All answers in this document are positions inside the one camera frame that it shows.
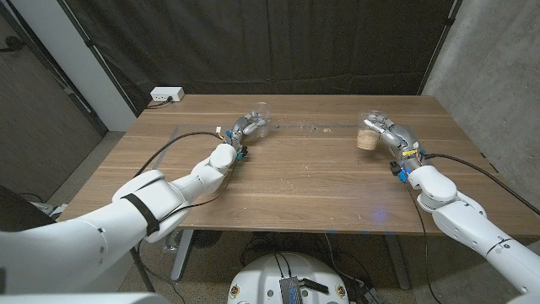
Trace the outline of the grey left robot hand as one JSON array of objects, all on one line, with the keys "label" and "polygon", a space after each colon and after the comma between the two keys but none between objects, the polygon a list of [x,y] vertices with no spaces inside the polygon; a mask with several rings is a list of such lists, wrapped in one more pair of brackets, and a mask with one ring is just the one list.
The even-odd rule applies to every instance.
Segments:
[{"label": "grey left robot hand", "polygon": [[264,137],[267,135],[271,119],[264,118],[260,112],[251,111],[240,117],[231,130],[226,132],[225,142],[240,153],[244,146],[241,141],[249,136]]}]

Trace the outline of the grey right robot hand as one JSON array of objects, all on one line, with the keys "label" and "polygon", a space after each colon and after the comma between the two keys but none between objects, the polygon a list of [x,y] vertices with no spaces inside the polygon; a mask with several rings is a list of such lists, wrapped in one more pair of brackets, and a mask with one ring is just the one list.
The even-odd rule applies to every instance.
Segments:
[{"label": "grey right robot hand", "polygon": [[379,134],[402,167],[414,171],[423,165],[420,143],[408,126],[396,124],[389,117],[376,113],[369,114],[362,123]]}]

